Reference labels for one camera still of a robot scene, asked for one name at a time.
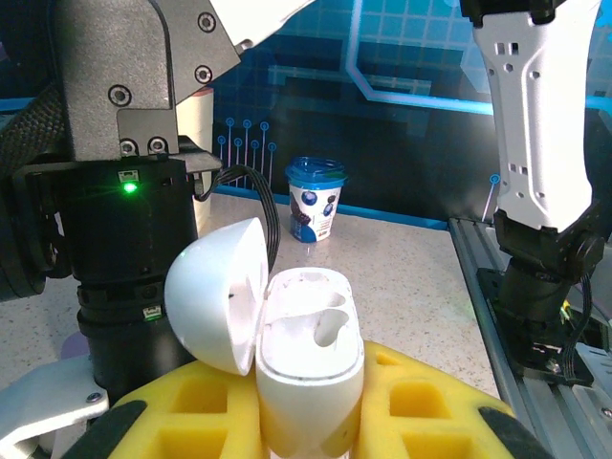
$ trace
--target yellow foam holder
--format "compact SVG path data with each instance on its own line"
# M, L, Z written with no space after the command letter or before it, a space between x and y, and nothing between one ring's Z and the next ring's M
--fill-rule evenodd
M117 405L135 400L145 401L147 408L111 459L268 457L262 431L273 436L273 426L260 426L266 417L260 416L252 372L234 376L196 361ZM354 437L351 457L357 459L512 459L481 418L483 406L512 415L503 402L367 341L360 425L349 423L329 449L340 456L339 445Z

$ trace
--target open lid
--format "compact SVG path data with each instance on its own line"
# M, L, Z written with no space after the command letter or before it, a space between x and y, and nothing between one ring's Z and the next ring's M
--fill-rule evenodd
M165 280L174 334L199 361L247 375L267 284L266 239L258 218L198 239L174 260Z

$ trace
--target light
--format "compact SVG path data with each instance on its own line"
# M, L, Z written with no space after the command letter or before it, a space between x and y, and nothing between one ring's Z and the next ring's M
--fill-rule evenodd
M136 184L123 184L123 191L125 191L127 194L132 194L134 191L136 191L138 189L138 185Z

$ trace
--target blue lid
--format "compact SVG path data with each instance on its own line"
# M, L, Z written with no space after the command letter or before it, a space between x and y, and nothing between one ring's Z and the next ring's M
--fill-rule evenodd
M346 182L342 163L324 158L294 158L285 169L285 175L291 185L308 189L337 188Z

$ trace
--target speckled countertop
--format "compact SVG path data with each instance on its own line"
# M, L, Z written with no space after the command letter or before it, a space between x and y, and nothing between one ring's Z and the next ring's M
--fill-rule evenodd
M362 335L437 367L497 397L450 234L337 215L332 235L302 244L287 231L273 274L299 266L343 273L351 282ZM259 202L213 195L205 230L258 216ZM59 357L77 331L77 283L49 281L44 295L0 304L0 389Z

